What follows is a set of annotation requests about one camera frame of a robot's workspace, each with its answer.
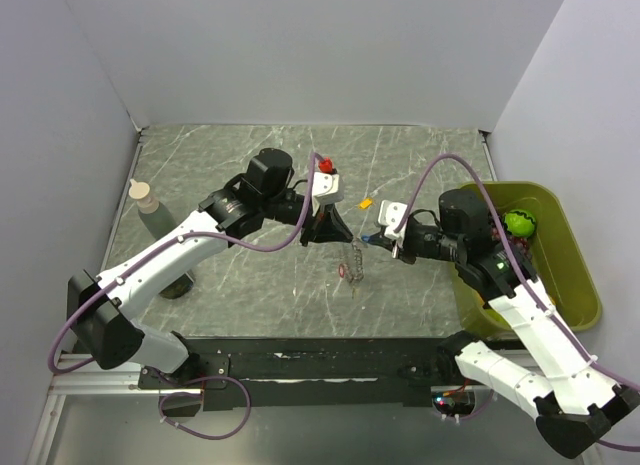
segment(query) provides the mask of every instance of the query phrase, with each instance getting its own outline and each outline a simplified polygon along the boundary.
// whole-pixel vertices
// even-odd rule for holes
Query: bottle
[[[138,216],[156,240],[160,240],[178,226],[169,209],[151,193],[148,183],[131,179],[129,196],[138,204]],[[190,273],[185,273],[162,290],[160,296],[168,299],[181,297],[193,288],[193,283],[194,279]]]

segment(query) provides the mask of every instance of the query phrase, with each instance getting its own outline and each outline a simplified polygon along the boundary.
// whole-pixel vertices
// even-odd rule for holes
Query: white wall
[[[67,0],[135,122],[492,130],[562,0]]]
[[[23,463],[66,285],[96,271],[135,130],[64,0],[0,0],[2,463]]]
[[[561,199],[603,302],[587,337],[640,382],[640,0],[565,0],[491,136],[498,175]],[[640,411],[607,438],[640,445]],[[607,463],[638,463],[608,452]]]

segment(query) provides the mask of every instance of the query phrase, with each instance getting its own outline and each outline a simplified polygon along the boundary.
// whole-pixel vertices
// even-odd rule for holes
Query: marble table top
[[[427,163],[443,152],[468,160],[483,180],[490,166],[476,130],[418,126],[170,125],[142,132],[134,178],[146,181],[178,221],[209,193],[246,170],[264,147],[292,155],[304,178],[310,150],[331,157],[346,182],[338,210],[360,235],[376,231],[381,200],[406,202]],[[470,178],[446,161],[425,182],[416,207],[437,210],[441,192]],[[374,205],[358,204],[371,197]],[[291,227],[265,222],[246,239],[276,244]],[[127,198],[107,260],[115,266],[153,239]],[[447,265],[406,265],[376,247],[363,251],[364,280],[355,290],[338,275],[346,244],[297,241],[272,254],[232,247],[199,264],[196,285],[184,297],[156,297],[142,322],[185,336],[440,337],[460,330]]]

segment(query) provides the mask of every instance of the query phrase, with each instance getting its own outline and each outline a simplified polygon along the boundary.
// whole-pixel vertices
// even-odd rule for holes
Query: green ball
[[[505,214],[504,225],[514,237],[529,238],[536,231],[536,217],[527,210],[514,208]]]

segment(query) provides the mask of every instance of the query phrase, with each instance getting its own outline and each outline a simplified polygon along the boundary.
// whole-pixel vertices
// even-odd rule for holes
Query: yellow-green container
[[[498,213],[522,208],[536,217],[536,232],[529,242],[533,265],[547,293],[574,332],[593,327],[600,320],[602,305],[558,198],[531,182],[484,185]],[[475,183],[461,188],[473,190],[480,196]],[[453,265],[450,271],[462,328],[485,339],[514,337],[506,321],[482,308],[480,296],[458,277]]]

